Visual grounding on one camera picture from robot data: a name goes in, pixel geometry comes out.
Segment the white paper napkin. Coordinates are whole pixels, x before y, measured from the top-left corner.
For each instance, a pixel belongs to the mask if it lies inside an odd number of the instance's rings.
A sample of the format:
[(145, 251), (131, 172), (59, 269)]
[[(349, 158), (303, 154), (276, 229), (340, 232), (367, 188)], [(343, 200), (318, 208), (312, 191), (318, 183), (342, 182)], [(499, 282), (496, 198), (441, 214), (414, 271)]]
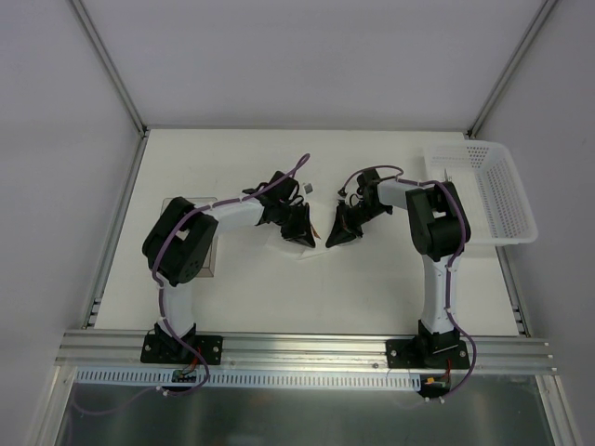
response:
[(292, 260), (306, 260), (328, 253), (323, 240), (315, 239), (315, 246), (309, 247), (299, 243), (285, 241), (279, 232), (272, 232), (268, 237), (265, 247), (276, 254), (287, 256)]

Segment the gold spoon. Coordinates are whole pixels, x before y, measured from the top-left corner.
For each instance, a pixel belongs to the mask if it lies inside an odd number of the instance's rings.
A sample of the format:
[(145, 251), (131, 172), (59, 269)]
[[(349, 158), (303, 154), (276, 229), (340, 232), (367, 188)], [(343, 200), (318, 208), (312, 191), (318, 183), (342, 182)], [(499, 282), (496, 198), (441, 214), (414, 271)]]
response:
[(318, 233), (318, 231), (316, 230), (316, 228), (313, 225), (311, 225), (311, 232), (315, 239), (318, 239), (318, 240), (322, 239), (320, 234)]

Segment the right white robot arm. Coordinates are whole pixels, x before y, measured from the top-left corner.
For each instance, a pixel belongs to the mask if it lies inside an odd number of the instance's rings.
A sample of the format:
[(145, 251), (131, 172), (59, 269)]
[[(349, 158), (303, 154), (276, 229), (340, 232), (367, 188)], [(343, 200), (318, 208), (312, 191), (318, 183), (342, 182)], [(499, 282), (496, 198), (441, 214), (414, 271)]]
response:
[(471, 232), (455, 185), (381, 177), (375, 167), (352, 176), (358, 184), (358, 202), (348, 203), (346, 189), (339, 190), (335, 221), (325, 246), (362, 238), (363, 224), (400, 208), (407, 213), (412, 242), (423, 261), (424, 305), (417, 334), (385, 343), (388, 366), (468, 370), (471, 356), (467, 336), (456, 322), (455, 300), (456, 272)]

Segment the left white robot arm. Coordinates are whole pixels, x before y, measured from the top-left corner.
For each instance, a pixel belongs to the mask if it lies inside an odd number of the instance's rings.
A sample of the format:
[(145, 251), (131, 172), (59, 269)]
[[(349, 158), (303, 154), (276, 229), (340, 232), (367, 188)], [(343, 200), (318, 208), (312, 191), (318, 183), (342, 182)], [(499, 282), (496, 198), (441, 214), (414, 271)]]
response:
[(277, 171), (270, 181), (226, 201), (202, 205), (184, 197), (170, 201), (141, 248), (159, 290), (159, 318), (145, 335), (142, 362), (182, 364), (197, 355), (211, 364), (217, 361), (213, 353), (201, 351), (203, 343), (192, 316), (192, 281), (219, 235), (263, 224), (277, 225), (287, 242), (315, 246), (310, 206), (291, 174)]

